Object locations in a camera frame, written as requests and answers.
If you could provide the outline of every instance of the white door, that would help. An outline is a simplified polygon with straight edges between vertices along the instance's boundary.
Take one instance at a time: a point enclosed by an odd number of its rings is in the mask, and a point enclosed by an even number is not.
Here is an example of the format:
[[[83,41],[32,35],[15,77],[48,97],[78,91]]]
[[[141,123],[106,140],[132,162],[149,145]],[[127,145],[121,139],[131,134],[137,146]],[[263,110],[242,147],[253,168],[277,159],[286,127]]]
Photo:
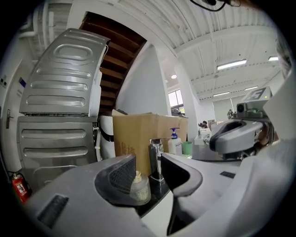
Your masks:
[[[17,148],[17,121],[19,116],[23,116],[19,113],[19,105],[32,69],[31,63],[28,65],[23,60],[19,63],[7,91],[2,111],[1,145],[6,168],[12,172],[22,168]]]

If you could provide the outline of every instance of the red fire extinguisher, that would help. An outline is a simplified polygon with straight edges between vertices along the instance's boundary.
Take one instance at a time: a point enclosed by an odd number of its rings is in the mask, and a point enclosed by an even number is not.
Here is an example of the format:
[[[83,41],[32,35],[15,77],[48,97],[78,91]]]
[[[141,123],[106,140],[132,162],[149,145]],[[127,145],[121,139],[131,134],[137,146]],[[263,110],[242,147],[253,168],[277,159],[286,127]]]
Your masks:
[[[20,200],[22,202],[26,202],[27,199],[31,196],[32,191],[24,176],[21,173],[12,172],[11,182]]]

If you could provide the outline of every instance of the staircase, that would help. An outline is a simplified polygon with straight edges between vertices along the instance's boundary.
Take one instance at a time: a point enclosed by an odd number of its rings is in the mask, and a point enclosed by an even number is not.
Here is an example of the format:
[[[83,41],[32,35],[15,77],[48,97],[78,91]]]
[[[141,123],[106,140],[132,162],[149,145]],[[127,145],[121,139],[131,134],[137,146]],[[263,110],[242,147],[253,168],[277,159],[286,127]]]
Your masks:
[[[126,75],[146,39],[114,20],[91,12],[84,18],[80,29],[110,39],[109,49],[100,68],[103,75],[99,113],[111,111]]]

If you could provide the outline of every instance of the door handle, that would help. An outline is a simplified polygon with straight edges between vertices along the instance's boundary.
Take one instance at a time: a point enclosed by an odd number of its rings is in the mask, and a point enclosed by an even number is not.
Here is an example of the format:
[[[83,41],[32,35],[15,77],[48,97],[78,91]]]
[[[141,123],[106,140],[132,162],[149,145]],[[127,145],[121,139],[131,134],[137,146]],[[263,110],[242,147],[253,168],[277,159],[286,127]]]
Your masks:
[[[6,129],[9,129],[9,121],[10,119],[14,119],[14,117],[10,116],[10,109],[7,110],[7,115],[6,115]]]

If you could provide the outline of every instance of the stacked gray appliance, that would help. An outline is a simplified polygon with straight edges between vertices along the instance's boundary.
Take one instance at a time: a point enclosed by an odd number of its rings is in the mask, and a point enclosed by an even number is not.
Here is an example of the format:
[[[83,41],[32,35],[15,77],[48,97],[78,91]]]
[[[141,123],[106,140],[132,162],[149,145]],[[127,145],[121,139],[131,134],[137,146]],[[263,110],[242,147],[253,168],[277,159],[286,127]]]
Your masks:
[[[19,156],[37,191],[63,172],[96,162],[93,127],[101,96],[99,70],[109,39],[67,29],[30,75],[18,118]]]

